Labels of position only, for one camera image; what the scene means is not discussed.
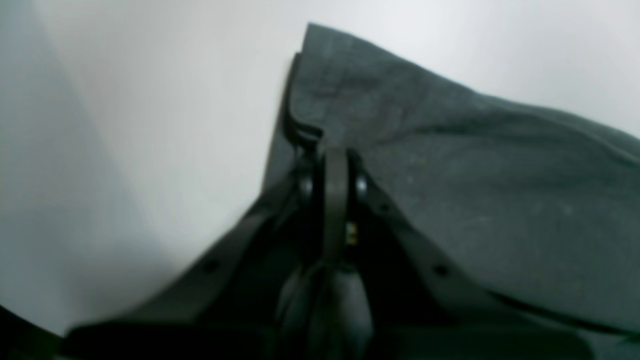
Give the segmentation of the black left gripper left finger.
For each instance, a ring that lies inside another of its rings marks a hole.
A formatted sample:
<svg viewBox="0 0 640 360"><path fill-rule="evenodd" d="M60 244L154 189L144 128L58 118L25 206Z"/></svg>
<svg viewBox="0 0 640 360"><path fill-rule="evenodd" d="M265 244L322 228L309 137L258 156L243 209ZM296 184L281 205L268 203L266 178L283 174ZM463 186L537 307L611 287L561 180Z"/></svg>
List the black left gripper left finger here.
<svg viewBox="0 0 640 360"><path fill-rule="evenodd" d="M74 328L64 360L272 360L290 277L322 248L322 173L304 156L178 280L110 320Z"/></svg>

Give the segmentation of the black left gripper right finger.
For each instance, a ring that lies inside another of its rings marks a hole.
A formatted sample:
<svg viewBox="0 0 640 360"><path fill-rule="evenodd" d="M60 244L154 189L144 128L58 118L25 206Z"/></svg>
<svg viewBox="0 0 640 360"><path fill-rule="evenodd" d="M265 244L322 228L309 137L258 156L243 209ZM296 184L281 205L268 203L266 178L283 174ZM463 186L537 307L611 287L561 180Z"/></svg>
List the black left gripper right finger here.
<svg viewBox="0 0 640 360"><path fill-rule="evenodd" d="M359 360L591 360L574 333L527 319L412 228L349 152L322 160L325 302Z"/></svg>

